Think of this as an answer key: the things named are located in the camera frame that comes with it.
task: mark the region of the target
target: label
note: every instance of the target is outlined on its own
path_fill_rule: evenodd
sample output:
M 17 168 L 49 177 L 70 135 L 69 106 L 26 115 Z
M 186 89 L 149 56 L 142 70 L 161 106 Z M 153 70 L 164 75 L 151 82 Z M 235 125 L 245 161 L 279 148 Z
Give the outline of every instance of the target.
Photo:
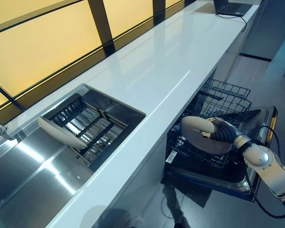
M 177 152 L 176 151 L 172 151 L 170 153 L 169 157 L 166 159 L 166 162 L 171 164 L 176 155 L 177 155 Z

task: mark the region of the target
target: dishwasher rack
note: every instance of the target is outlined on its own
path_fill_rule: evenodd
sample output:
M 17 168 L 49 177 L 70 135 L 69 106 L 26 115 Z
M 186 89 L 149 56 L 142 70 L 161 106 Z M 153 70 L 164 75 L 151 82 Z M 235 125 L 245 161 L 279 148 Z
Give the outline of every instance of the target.
M 201 151 L 186 141 L 181 134 L 181 119 L 188 115 L 202 118 L 218 116 L 230 122 L 235 127 L 240 127 L 251 107 L 247 100 L 250 90 L 236 85 L 224 83 L 214 79 L 208 79 L 197 95 L 186 107 L 174 126 L 169 130 L 167 136 L 166 161 L 174 154 L 183 156 L 195 156 L 206 165 L 224 168 L 229 162 L 229 155 L 213 155 Z
M 50 120 L 87 144 L 79 153 L 90 163 L 127 127 L 125 123 L 96 109 L 81 97 L 63 107 Z

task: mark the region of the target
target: laptop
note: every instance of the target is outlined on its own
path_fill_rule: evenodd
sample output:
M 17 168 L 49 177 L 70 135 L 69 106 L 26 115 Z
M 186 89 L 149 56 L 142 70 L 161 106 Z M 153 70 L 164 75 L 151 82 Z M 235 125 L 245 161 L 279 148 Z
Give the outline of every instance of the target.
M 251 4 L 228 2 L 228 0 L 213 0 L 215 13 L 242 17 L 252 7 Z

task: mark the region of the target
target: floor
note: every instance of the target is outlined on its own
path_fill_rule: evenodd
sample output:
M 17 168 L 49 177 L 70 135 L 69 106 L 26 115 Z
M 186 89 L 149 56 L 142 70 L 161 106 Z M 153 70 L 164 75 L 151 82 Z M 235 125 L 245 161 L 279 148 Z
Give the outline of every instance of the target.
M 271 63 L 239 56 L 228 83 L 250 88 L 253 106 L 273 106 L 279 111 L 276 133 L 281 144 L 281 161 L 285 164 L 285 42 Z M 276 151 L 273 140 L 271 149 Z M 199 199 L 202 189 L 193 189 Z M 261 184 L 260 201 L 271 213 L 285 213 L 283 205 Z M 191 200 L 171 186 L 159 184 L 140 220 L 140 228 L 172 228 L 180 222 L 187 228 L 284 227 L 285 219 L 267 216 L 256 203 L 212 191 L 204 203 Z

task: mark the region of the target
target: white plate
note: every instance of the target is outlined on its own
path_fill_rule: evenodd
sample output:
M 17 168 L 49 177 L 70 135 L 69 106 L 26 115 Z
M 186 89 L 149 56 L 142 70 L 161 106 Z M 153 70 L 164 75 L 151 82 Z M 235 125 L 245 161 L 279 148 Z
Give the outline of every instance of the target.
M 58 126 L 54 122 L 42 116 L 38 118 L 38 124 L 46 133 L 48 133 L 50 136 L 57 139 L 58 141 L 64 143 L 65 145 L 76 148 L 78 150 L 82 150 L 87 147 L 87 145 L 83 141 L 76 138 L 74 135 L 71 134 L 71 132 L 67 131 L 66 129 Z
M 200 132 L 213 133 L 213 123 L 196 116 L 186 116 L 181 120 L 180 129 L 186 140 L 196 148 L 211 154 L 223 154 L 231 150 L 232 144 L 204 138 Z

